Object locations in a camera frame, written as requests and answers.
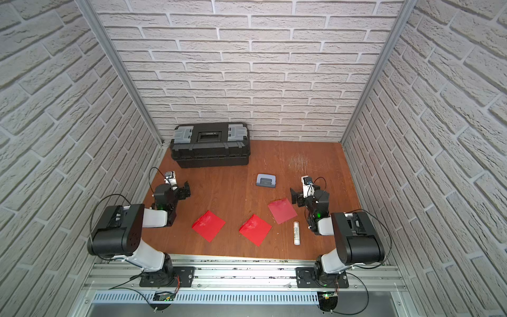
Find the white glue stick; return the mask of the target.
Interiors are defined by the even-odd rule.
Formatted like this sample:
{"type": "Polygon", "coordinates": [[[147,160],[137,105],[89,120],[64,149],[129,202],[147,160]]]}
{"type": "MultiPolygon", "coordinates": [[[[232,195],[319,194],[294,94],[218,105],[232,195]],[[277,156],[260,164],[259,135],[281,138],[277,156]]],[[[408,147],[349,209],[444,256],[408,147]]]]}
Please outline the white glue stick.
{"type": "Polygon", "coordinates": [[[301,244],[300,223],[298,221],[293,223],[293,241],[296,246],[301,244]]]}

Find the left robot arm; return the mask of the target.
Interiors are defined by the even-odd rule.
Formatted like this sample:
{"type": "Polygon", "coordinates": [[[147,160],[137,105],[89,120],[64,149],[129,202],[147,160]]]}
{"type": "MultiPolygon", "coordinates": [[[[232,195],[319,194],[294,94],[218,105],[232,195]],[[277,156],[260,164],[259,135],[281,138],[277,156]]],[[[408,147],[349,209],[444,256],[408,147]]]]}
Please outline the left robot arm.
{"type": "Polygon", "coordinates": [[[124,260],[141,268],[142,283],[168,285],[176,274],[170,256],[154,249],[142,239],[145,228],[173,226],[178,202],[191,196],[190,185],[176,183],[157,186],[154,207],[144,204],[108,206],[88,238],[88,253],[104,260],[124,260]]]}

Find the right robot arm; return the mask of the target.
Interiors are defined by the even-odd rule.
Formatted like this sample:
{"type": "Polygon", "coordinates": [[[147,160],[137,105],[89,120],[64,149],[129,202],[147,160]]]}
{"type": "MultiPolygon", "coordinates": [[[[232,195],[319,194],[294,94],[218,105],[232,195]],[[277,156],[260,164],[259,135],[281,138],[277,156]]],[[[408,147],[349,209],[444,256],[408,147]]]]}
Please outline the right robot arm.
{"type": "Polygon", "coordinates": [[[332,236],[335,241],[335,248],[319,256],[314,264],[313,278],[318,283],[325,284],[355,265],[382,264],[386,259],[386,250],[367,211],[332,213],[330,194],[312,186],[301,192],[291,190],[290,194],[293,204],[306,208],[308,228],[317,236],[332,236]]]}

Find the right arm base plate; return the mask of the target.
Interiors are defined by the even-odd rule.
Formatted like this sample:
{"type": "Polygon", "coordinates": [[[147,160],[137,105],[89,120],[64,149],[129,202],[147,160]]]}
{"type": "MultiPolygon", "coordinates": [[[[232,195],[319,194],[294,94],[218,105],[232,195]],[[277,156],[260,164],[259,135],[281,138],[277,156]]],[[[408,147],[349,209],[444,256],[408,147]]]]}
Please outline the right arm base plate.
{"type": "Polygon", "coordinates": [[[326,288],[339,289],[349,288],[349,281],[346,273],[342,272],[328,274],[322,269],[310,268],[310,267],[299,267],[295,269],[297,287],[300,289],[310,288],[326,288]]]}

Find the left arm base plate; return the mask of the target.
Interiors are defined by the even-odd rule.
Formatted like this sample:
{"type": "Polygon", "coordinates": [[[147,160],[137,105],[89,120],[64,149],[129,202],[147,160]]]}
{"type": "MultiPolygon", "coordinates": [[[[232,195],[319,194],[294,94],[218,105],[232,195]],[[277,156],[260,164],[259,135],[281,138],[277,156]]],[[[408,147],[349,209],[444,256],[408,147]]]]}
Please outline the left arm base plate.
{"type": "Polygon", "coordinates": [[[142,273],[140,287],[191,287],[195,267],[174,267],[169,272],[164,269],[158,272],[142,273]]]}

